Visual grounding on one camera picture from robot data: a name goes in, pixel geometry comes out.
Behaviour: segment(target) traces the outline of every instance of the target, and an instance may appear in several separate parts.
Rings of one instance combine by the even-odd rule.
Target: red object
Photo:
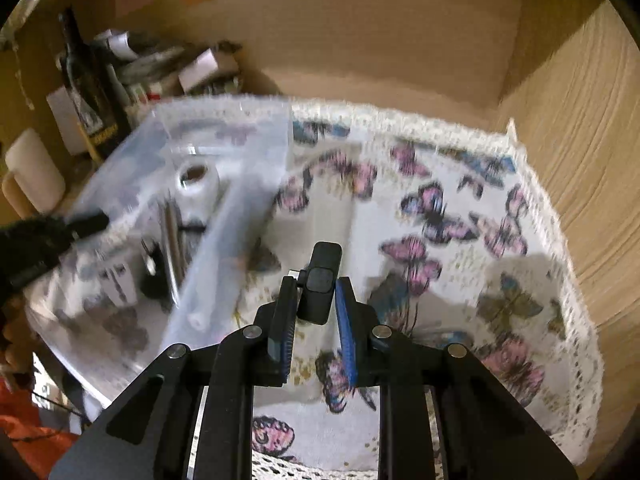
[[[49,476],[53,465],[78,438],[70,433],[55,434],[56,430],[42,428],[38,409],[31,403],[31,394],[26,390],[9,392],[3,380],[0,380],[0,428],[10,439],[54,434],[49,438],[13,443],[22,459],[42,480]]]

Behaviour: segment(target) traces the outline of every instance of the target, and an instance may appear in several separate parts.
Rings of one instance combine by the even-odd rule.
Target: roll of tape
[[[189,160],[177,173],[176,202],[183,225],[206,225],[218,200],[220,177],[215,164]]]

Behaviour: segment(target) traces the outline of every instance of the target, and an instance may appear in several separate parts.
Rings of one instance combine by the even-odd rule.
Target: metal screw
[[[175,345],[171,345],[166,350],[166,354],[169,356],[169,359],[179,359],[186,353],[187,353],[187,347],[182,343],[176,343]]]
[[[242,330],[242,335],[247,339],[255,339],[260,337],[260,334],[262,334],[262,329],[257,325],[249,325]]]
[[[453,343],[453,345],[447,347],[447,352],[449,352],[450,356],[460,359],[466,355],[466,348],[461,344]]]
[[[373,327],[371,333],[378,339],[386,339],[391,336],[391,329],[387,325],[378,325]]]

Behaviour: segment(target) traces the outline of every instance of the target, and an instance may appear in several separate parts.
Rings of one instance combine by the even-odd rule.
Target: green butterfly
[[[500,275],[500,296],[480,294],[478,316],[489,324],[495,335],[511,332],[511,316],[529,319],[542,312],[542,305],[524,292],[518,280],[503,272]]]
[[[562,318],[562,306],[558,300],[551,300],[550,304],[554,316],[551,321],[546,324],[546,327],[549,332],[558,334],[558,337],[564,341],[566,339],[566,332],[564,329],[564,319]]]

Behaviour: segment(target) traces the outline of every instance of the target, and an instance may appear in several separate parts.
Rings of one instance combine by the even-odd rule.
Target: bottle neck
[[[65,38],[66,48],[69,52],[79,52],[86,48],[74,12],[69,7],[60,13],[60,23],[62,25],[62,35]]]

